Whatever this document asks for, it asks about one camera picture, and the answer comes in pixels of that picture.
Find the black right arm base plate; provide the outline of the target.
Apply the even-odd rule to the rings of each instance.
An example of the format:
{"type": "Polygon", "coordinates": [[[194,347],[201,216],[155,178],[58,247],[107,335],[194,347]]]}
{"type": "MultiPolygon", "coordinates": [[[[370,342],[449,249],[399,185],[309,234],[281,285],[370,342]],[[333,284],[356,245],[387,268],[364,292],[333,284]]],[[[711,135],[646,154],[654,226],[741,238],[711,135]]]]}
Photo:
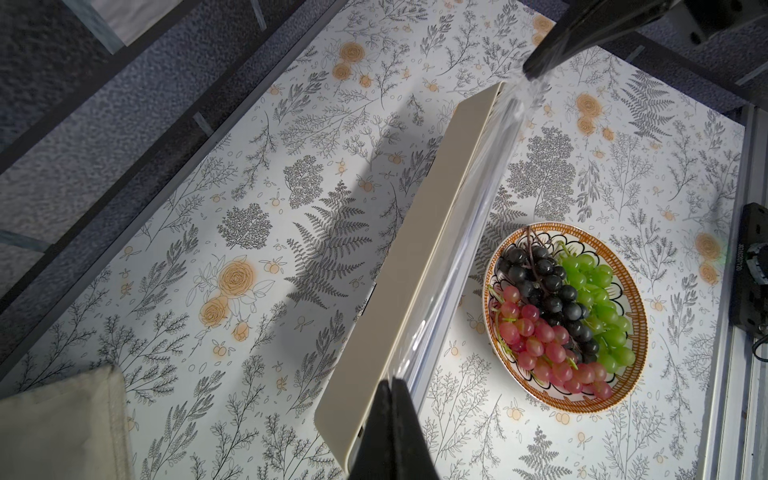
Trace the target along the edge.
{"type": "Polygon", "coordinates": [[[735,251],[730,323],[761,337],[767,334],[767,208],[743,207],[735,251]]]}

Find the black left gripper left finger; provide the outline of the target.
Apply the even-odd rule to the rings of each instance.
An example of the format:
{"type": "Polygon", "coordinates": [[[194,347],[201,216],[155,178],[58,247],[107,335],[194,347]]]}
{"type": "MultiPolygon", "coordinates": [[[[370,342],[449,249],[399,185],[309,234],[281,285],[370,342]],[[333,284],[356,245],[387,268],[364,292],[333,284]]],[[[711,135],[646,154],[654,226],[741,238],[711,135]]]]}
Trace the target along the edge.
{"type": "Polygon", "coordinates": [[[393,391],[390,382],[382,380],[377,386],[349,479],[395,478],[394,420],[393,391]]]}

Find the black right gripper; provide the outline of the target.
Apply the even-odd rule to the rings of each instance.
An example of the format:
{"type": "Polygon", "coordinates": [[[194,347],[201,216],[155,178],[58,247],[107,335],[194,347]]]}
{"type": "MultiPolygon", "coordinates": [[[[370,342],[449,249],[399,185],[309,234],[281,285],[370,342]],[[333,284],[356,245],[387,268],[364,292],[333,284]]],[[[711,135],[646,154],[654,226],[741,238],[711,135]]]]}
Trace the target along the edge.
{"type": "Polygon", "coordinates": [[[539,79],[582,51],[664,15],[682,39],[702,45],[720,33],[766,17],[767,0],[573,1],[524,62],[523,74],[527,80],[539,79]]]}

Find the cream plastic wrap dispenser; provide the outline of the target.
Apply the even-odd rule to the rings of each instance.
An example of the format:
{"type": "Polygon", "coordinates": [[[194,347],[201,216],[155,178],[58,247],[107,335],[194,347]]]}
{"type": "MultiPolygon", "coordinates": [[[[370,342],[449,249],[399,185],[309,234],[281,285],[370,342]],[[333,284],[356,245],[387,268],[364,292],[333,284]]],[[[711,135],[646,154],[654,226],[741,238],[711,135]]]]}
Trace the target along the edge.
{"type": "Polygon", "coordinates": [[[418,282],[407,263],[424,266],[420,247],[409,252],[406,217],[392,242],[375,285],[317,405],[315,427],[349,478],[380,381],[390,382],[389,366],[404,330],[405,317],[418,282]]]}

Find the clear plastic wrap sheet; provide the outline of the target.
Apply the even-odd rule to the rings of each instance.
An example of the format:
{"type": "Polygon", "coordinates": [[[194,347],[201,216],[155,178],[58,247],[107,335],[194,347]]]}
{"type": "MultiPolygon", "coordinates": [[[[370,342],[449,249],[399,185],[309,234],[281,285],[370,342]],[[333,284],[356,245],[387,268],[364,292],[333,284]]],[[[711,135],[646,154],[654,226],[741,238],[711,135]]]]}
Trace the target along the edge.
{"type": "Polygon", "coordinates": [[[459,103],[408,211],[415,228],[406,245],[409,252],[424,248],[425,264],[407,263],[418,282],[389,374],[406,383],[416,408],[426,398],[503,170],[547,87],[546,79],[500,82],[459,103]]]}

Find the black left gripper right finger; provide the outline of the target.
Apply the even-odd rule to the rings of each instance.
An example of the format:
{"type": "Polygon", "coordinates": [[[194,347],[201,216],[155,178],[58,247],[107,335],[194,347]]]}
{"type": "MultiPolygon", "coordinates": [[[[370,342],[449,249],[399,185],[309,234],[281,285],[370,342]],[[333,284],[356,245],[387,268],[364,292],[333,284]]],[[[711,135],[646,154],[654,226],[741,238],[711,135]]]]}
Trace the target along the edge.
{"type": "Polygon", "coordinates": [[[438,479],[407,384],[391,381],[394,479],[438,479]]]}

